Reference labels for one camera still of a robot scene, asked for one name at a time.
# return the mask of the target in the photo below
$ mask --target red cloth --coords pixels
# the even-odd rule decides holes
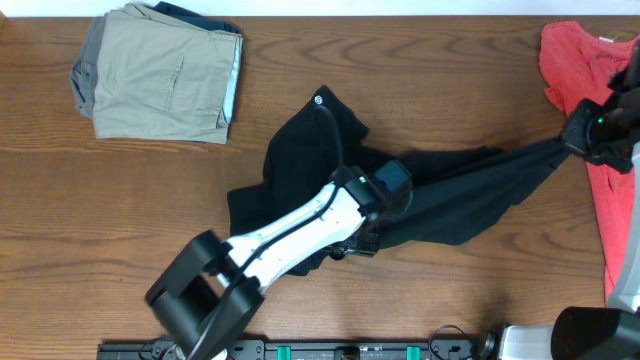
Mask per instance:
[[[569,115],[583,98],[603,104],[611,76],[631,60],[634,41],[612,43],[584,31],[577,22],[549,24],[542,30],[540,70],[549,100]],[[608,299],[620,275],[627,246],[634,173],[622,175],[608,166],[587,164],[605,256]]]

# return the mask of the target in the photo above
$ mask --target green clip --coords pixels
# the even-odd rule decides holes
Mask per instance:
[[[420,360],[420,348],[417,346],[407,346],[407,360]]]
[[[278,360],[291,360],[291,348],[288,346],[278,346]]]

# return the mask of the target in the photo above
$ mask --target wooden table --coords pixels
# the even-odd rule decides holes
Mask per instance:
[[[184,244],[228,236],[227,191],[261,181],[267,144],[329,85],[392,153],[515,148],[557,134],[539,34],[560,18],[237,18],[245,34],[226,146],[96,140],[69,69],[90,19],[8,19],[0,34],[0,358],[90,359],[105,340],[163,334],[143,296]],[[584,18],[629,39],[638,18]],[[285,277],[248,333],[424,339],[603,305],[603,256],[584,162],[568,159],[500,223],[460,247],[407,243]]]

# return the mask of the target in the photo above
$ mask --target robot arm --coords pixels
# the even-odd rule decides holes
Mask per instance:
[[[331,245],[328,251],[370,254],[368,230],[411,190],[409,173],[396,161],[371,176],[353,167],[338,177],[261,229],[226,242],[211,231],[200,234],[165,270],[146,301],[187,359],[210,360],[231,346],[269,286],[311,254]],[[224,288],[221,296],[205,275]]]

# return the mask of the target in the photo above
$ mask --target black garment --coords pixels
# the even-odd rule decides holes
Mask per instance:
[[[209,20],[187,9],[183,9],[179,6],[169,4],[164,1],[161,1],[158,3],[158,5],[154,6],[153,10],[167,16],[171,16],[174,19],[178,19],[191,25],[197,26],[204,30],[223,30],[234,34],[240,34],[240,30],[229,23],[226,23],[224,21]]]
[[[368,128],[323,86],[269,143],[263,183],[227,194],[232,235],[277,220],[327,184],[337,155],[331,125],[313,111],[318,95],[340,128],[345,165],[371,173],[394,158],[361,145]],[[400,161],[413,176],[413,200],[406,212],[378,229],[380,246],[408,240],[462,244],[529,196],[567,155],[558,141],[548,140],[511,152],[482,147],[402,156]],[[306,275],[326,256],[318,252],[289,273]]]

